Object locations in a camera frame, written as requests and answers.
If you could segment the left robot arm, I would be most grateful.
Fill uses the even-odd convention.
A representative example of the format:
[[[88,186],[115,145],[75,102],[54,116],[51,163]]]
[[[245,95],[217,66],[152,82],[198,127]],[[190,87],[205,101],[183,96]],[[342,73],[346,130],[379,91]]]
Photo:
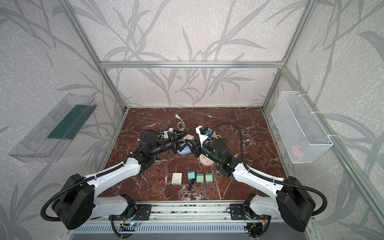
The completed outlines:
[[[74,230],[91,219],[133,215],[135,202],[126,194],[101,197],[101,193],[148,170],[157,155],[167,151],[182,151],[186,147],[186,135],[185,131],[157,134],[146,130],[145,135],[140,138],[138,148],[119,164],[84,177],[79,174],[69,177],[61,191],[42,206],[42,219],[62,222],[68,230]]]

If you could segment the pink charger adapter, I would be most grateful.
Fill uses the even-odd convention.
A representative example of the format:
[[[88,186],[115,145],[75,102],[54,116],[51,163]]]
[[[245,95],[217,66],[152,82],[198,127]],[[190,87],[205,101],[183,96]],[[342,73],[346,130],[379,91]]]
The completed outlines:
[[[183,141],[185,142],[186,140],[194,140],[194,136],[193,135],[190,135],[190,134],[187,134],[183,137]]]

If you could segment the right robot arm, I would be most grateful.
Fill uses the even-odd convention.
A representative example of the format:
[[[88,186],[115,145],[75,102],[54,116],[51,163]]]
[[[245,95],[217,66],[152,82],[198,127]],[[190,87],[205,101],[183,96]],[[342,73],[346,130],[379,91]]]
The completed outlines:
[[[328,206],[327,197],[311,187],[304,186],[292,176],[287,179],[274,177],[249,167],[244,160],[244,139],[240,138],[240,160],[230,153],[223,139],[212,140],[213,133],[206,126],[196,127],[193,139],[185,139],[192,153],[204,155],[218,165],[218,173],[223,177],[246,184],[265,197],[251,195],[244,202],[244,210],[249,218],[259,215],[278,217],[291,228],[304,232],[311,217],[321,214]]]

